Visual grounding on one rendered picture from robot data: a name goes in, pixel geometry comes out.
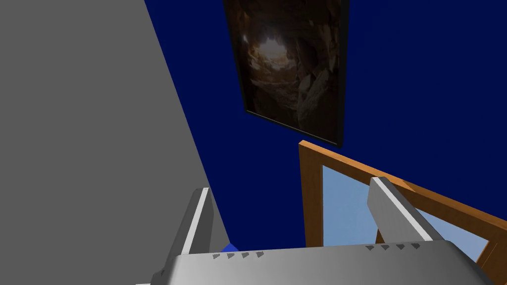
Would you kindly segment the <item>dark framed cave picture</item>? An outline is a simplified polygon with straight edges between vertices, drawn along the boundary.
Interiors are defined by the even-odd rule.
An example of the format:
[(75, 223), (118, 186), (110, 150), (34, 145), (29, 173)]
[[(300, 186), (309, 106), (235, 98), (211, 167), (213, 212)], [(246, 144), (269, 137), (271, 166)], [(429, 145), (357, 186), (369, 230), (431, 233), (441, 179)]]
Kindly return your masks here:
[(340, 148), (351, 0), (222, 0), (247, 113)]

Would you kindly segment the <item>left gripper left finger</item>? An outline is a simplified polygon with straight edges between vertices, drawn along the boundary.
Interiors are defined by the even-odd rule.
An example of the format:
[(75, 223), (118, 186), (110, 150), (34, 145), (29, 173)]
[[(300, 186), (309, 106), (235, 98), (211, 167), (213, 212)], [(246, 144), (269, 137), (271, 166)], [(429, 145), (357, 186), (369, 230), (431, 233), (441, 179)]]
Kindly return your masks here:
[(209, 188), (193, 191), (175, 239), (170, 248), (167, 261), (179, 255), (192, 255), (210, 252), (214, 209)]

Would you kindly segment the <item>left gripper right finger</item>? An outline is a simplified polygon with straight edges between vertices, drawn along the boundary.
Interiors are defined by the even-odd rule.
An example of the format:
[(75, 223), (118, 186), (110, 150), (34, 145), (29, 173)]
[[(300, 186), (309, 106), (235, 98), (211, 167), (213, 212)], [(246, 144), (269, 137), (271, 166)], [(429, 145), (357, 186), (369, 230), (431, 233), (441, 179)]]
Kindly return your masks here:
[(444, 239), (386, 177), (369, 181), (367, 206), (385, 242)]

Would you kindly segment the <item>wooden framed window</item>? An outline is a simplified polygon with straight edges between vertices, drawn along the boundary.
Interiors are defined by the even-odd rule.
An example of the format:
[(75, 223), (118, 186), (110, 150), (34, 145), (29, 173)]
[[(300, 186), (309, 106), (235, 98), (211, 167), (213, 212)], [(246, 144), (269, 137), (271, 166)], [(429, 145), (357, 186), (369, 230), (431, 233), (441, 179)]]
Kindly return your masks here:
[[(380, 170), (301, 141), (305, 244), (308, 247), (381, 242), (367, 208), (369, 180)], [(495, 285), (507, 285), (507, 221), (392, 175), (401, 193), (455, 241)]]

